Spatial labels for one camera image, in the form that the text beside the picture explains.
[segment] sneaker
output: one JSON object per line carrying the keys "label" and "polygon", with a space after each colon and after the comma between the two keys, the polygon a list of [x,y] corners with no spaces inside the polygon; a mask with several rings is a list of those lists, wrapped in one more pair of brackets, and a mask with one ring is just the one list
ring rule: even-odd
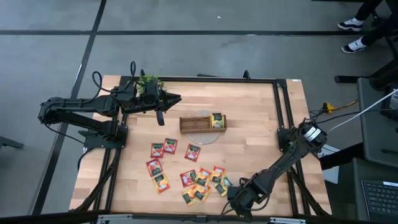
{"label": "sneaker", "polygon": [[346,54],[352,54],[355,52],[359,52],[361,50],[365,50],[365,48],[366,45],[362,44],[362,37],[361,37],[358,40],[355,40],[354,42],[349,43],[348,45],[342,47],[341,51]]}
{"label": "sneaker", "polygon": [[350,19],[345,22],[340,22],[337,26],[342,30],[352,30],[355,32],[361,31],[363,27],[363,21],[359,21],[357,19]]}

